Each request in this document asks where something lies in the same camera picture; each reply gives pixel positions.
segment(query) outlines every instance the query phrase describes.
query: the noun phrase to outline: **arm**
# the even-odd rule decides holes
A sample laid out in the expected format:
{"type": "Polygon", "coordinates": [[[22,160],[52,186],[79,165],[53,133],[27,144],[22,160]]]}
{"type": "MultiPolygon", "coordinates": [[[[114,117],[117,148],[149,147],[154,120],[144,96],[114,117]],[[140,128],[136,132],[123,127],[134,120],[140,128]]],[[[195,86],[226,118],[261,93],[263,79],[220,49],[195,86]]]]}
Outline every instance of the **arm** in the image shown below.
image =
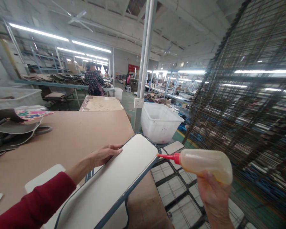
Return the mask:
{"type": "Polygon", "coordinates": [[[21,201],[0,215],[0,228],[40,228],[76,189],[76,185],[94,167],[105,164],[122,151],[122,145],[108,145],[81,160],[66,172],[60,172],[36,187],[21,201]]]}
{"type": "Polygon", "coordinates": [[[212,229],[234,229],[229,216],[231,185],[220,184],[214,175],[204,172],[198,177],[198,189],[212,229]]]}
{"type": "Polygon", "coordinates": [[[96,73],[97,75],[97,80],[98,82],[100,83],[100,85],[104,86],[105,85],[105,82],[104,80],[102,79],[102,77],[100,76],[100,74],[96,73]]]}

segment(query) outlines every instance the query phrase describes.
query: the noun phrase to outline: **white plastic bin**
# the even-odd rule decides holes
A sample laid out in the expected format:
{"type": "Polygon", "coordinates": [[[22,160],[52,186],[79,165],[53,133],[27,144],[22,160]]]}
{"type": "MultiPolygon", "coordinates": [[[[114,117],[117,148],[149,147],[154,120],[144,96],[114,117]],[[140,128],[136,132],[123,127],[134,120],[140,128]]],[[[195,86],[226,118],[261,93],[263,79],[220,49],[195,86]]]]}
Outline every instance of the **white plastic bin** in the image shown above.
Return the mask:
{"type": "Polygon", "coordinates": [[[0,109],[43,104],[44,101],[39,89],[0,87],[0,109]],[[1,99],[7,96],[13,96],[14,99],[1,99]]]}
{"type": "Polygon", "coordinates": [[[114,97],[116,97],[120,102],[122,102],[122,95],[123,95],[123,89],[119,87],[115,87],[114,97]]]}
{"type": "Polygon", "coordinates": [[[29,84],[19,84],[19,83],[15,83],[12,80],[0,80],[0,87],[31,89],[31,85],[29,85],[29,84]]]}
{"type": "Polygon", "coordinates": [[[157,144],[167,144],[184,122],[164,104],[144,103],[141,125],[144,135],[157,144]]]}

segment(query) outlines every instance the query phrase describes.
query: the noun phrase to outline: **wire drying rack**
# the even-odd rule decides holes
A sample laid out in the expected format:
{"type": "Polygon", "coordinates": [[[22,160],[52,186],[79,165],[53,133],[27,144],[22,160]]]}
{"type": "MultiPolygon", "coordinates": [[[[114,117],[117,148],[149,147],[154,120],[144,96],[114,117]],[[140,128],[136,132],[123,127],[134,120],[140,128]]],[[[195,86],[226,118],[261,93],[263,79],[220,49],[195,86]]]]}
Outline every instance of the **wire drying rack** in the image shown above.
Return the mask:
{"type": "Polygon", "coordinates": [[[242,4],[192,98],[183,144],[225,152],[246,217],[286,226],[286,0],[242,4]]]}

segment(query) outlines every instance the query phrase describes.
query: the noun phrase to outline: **glue bottle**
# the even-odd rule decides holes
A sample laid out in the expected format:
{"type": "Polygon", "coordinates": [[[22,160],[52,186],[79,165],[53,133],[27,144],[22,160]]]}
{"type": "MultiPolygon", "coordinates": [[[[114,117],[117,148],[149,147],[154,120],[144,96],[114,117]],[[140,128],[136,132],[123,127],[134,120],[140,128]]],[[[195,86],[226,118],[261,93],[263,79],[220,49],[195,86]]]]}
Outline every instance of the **glue bottle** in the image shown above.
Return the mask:
{"type": "Polygon", "coordinates": [[[233,181],[232,165],[229,158],[221,151],[204,149],[184,149],[174,155],[158,154],[174,160],[182,166],[186,172],[203,176],[203,171],[212,173],[216,180],[223,184],[231,184],[233,181]]]}

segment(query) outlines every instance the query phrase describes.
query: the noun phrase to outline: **stool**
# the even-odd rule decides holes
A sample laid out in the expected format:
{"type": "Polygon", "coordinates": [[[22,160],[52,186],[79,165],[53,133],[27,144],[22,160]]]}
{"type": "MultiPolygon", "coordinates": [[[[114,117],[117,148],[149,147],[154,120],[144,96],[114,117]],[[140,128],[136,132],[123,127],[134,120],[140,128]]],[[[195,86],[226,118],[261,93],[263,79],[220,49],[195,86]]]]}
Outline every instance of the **stool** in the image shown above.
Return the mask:
{"type": "Polygon", "coordinates": [[[131,92],[131,87],[130,86],[126,86],[126,92],[131,92]]]}

